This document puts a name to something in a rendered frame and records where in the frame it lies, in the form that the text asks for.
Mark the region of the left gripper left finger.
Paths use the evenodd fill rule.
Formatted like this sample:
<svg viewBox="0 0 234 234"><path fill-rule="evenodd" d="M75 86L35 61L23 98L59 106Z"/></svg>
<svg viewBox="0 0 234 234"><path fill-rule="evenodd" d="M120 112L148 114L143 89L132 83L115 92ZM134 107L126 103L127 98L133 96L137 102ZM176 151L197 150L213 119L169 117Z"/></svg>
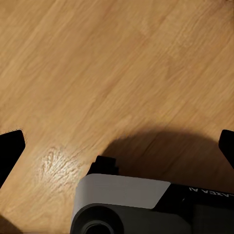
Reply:
<svg viewBox="0 0 234 234"><path fill-rule="evenodd" d="M21 130L0 135L0 188L25 149Z"/></svg>

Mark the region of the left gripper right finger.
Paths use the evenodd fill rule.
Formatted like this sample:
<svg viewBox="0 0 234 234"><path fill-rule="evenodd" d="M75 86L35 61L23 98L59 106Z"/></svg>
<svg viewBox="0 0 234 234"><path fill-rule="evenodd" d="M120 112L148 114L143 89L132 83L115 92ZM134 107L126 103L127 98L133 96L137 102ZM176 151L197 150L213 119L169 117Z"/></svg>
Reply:
<svg viewBox="0 0 234 234"><path fill-rule="evenodd" d="M234 169L234 132L222 130L218 147Z"/></svg>

